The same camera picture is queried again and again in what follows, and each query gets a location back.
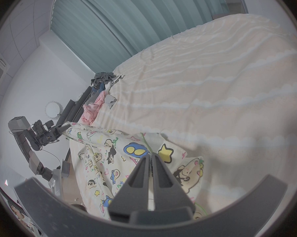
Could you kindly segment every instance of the green curtain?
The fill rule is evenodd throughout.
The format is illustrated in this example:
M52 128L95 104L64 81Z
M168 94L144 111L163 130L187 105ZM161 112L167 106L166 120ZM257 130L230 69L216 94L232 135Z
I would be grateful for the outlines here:
M227 13L225 0L56 0L51 30L94 72Z

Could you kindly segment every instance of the bed sheet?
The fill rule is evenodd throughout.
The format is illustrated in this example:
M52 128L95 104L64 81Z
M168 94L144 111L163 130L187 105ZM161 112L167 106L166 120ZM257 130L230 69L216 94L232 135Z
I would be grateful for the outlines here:
M283 203L289 201L297 187L293 34L261 16L230 15L156 43L114 73L125 74L110 90L117 102L111 110L103 105L92 125L161 133L189 157L202 155L196 205L205 213L237 200L266 174L289 184ZM80 149L71 141L72 155Z

